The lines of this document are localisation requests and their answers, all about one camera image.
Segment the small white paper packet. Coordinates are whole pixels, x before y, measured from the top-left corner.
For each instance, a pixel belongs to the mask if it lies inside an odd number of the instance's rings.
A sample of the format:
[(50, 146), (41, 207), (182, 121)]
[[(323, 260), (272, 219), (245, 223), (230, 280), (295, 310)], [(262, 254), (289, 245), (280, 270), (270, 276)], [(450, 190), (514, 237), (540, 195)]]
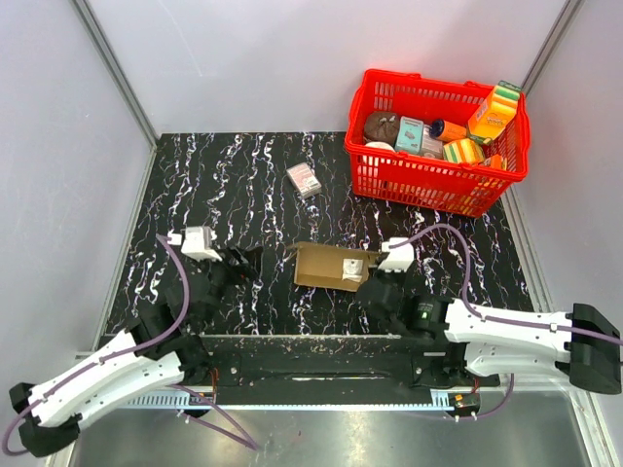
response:
[(344, 258), (342, 279), (360, 282), (363, 277), (363, 266), (361, 259)]

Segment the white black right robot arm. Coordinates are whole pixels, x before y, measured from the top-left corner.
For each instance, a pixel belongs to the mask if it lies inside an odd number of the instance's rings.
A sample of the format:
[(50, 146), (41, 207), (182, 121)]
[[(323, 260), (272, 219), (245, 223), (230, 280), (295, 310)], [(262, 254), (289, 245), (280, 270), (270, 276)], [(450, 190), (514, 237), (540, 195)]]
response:
[(464, 299), (408, 295), (371, 277), (356, 301), (381, 328), (418, 347), (445, 352), (447, 381), (525, 374), (566, 377), (571, 386), (603, 395), (622, 392), (622, 337), (594, 306), (570, 312), (525, 312), (473, 305)]

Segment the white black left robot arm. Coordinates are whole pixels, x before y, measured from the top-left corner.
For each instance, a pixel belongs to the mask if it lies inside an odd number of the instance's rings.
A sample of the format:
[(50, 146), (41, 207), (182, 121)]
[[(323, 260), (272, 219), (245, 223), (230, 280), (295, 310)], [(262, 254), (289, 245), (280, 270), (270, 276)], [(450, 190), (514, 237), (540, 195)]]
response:
[(230, 288), (257, 279), (262, 247), (220, 249), (185, 271), (169, 256), (181, 283), (137, 312), (112, 340), (73, 368), (50, 380), (21, 382), (9, 391), (16, 419), (4, 434), (2, 450), (17, 432), (24, 452), (47, 457), (73, 444), (81, 432), (131, 400), (170, 385), (215, 385), (219, 371), (202, 339), (190, 333), (193, 321), (209, 321)]

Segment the brown cardboard box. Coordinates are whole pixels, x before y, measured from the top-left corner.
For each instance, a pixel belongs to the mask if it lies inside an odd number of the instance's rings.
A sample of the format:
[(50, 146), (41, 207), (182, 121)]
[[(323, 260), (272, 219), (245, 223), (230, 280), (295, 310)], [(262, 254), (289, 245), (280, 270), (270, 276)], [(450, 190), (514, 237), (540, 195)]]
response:
[[(356, 292), (369, 278), (369, 269), (380, 254), (374, 251), (349, 249), (333, 245), (297, 242), (289, 246), (295, 252), (296, 262), (293, 282), (298, 286)], [(343, 259), (363, 261), (363, 277), (360, 282), (342, 279)]]

